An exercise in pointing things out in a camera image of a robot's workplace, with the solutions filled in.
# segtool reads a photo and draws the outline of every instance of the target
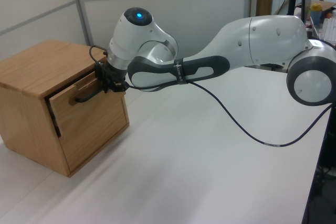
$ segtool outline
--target table surface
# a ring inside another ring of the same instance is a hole
[[[239,68],[199,84],[254,136],[298,137],[326,107],[286,74]],[[0,223],[301,223],[329,113],[298,143],[246,136],[188,84],[126,94],[130,127],[72,178],[0,142]]]

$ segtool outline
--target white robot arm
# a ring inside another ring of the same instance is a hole
[[[218,77],[229,70],[293,59],[287,87],[305,105],[336,102],[336,51],[308,40],[302,21],[293,16],[261,16],[224,26],[201,52],[177,58],[175,39],[152,15],[130,8],[121,15],[107,50],[105,68],[117,80],[128,73],[143,91]]]

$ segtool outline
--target drawer handle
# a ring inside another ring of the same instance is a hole
[[[92,97],[94,97],[95,95],[99,94],[101,91],[103,91],[103,87],[96,90],[95,92],[89,94],[88,96],[86,97],[75,97],[75,101],[76,102],[80,102],[80,103],[83,103],[83,102],[87,102],[89,101]]]

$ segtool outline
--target wooden cabinet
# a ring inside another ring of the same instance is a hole
[[[48,40],[0,62],[0,135],[5,145],[72,176],[129,125],[124,92],[99,88],[89,47]],[[104,55],[92,50],[98,60]]]

